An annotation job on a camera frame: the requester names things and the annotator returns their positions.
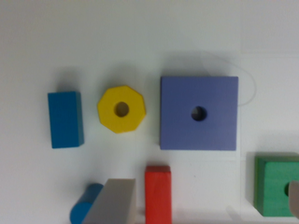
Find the blue square block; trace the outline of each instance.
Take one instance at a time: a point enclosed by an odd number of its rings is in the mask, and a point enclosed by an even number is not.
[[[238,77],[162,77],[161,149],[235,150],[237,93]]]
[[[79,147],[84,143],[81,94],[48,93],[52,148]]]

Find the white background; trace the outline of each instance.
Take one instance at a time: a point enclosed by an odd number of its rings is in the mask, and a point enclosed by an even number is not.
[[[252,207],[257,152],[299,151],[299,1],[0,1],[0,223],[69,223],[92,182],[169,164],[174,223],[296,222]],[[160,76],[238,76],[236,152],[161,151]],[[100,124],[109,87],[143,94],[132,133]],[[52,149],[48,92],[82,95],[85,144]]]

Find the toy block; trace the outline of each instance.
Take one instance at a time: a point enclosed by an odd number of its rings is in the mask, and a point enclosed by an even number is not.
[[[171,224],[171,172],[169,166],[149,166],[145,173],[146,224]]]
[[[238,77],[162,77],[161,149],[235,150]]]
[[[77,91],[48,93],[52,148],[84,143],[81,95]]]
[[[86,188],[84,194],[79,198],[71,210],[69,219],[72,224],[82,223],[102,188],[103,185],[101,184],[91,184]]]
[[[135,224],[135,213],[135,180],[109,179],[83,224]]]
[[[256,157],[254,207],[264,217],[292,217],[288,189],[299,180],[299,157]]]
[[[108,89],[97,109],[101,123],[114,133],[134,131],[146,116],[143,96],[128,86]]]
[[[299,218],[299,181],[291,181],[289,185],[289,207],[291,213]]]

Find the hole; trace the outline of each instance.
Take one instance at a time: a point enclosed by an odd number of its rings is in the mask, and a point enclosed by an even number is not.
[[[191,117],[196,121],[202,121],[206,118],[206,110],[201,106],[197,106],[192,110]]]
[[[286,186],[284,187],[284,193],[289,197],[289,185],[290,183],[286,184]]]
[[[125,102],[119,102],[115,106],[115,114],[120,118],[126,116],[129,113],[129,105]]]

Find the green block hole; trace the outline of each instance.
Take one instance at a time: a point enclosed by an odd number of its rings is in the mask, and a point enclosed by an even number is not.
[[[289,197],[289,185],[290,182],[288,184],[286,184],[286,186],[284,187],[284,193]]]

